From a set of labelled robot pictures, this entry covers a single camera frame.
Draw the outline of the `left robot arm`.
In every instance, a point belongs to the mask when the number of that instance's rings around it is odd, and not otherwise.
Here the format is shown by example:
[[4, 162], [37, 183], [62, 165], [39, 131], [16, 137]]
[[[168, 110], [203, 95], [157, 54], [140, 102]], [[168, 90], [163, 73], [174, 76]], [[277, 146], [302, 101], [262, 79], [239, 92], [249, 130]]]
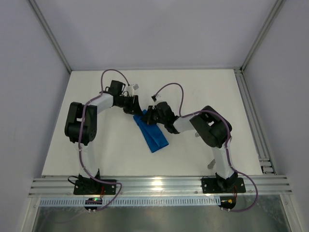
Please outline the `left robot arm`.
[[112, 80], [109, 87], [103, 88], [99, 95], [85, 104], [72, 102], [65, 124], [65, 135], [76, 144], [79, 163], [81, 166], [78, 175], [80, 183], [96, 182], [100, 172], [94, 152], [94, 139], [98, 130], [98, 115], [113, 106], [120, 107], [124, 113], [142, 115], [138, 95], [134, 92], [137, 84], [126, 85]]

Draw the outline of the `blue satin napkin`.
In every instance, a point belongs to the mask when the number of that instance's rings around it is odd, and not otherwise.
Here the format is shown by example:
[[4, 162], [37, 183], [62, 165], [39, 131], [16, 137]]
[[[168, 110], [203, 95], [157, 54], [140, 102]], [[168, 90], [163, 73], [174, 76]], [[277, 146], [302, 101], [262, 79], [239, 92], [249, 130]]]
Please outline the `blue satin napkin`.
[[165, 138], [163, 132], [156, 124], [148, 125], [146, 122], [142, 121], [142, 116], [139, 115], [134, 115], [133, 119], [141, 130], [142, 135], [152, 153], [169, 145], [169, 142]]

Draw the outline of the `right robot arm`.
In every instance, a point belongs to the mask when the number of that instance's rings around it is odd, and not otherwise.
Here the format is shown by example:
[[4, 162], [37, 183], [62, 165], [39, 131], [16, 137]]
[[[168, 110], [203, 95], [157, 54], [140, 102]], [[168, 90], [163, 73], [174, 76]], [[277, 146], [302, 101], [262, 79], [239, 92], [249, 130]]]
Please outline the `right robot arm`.
[[171, 134], [196, 131], [203, 142], [212, 148], [216, 164], [217, 186], [222, 192], [234, 188], [238, 174], [233, 170], [229, 157], [231, 125], [212, 107], [205, 106], [201, 111], [177, 116], [167, 102], [149, 106], [141, 120], [148, 125], [162, 124]]

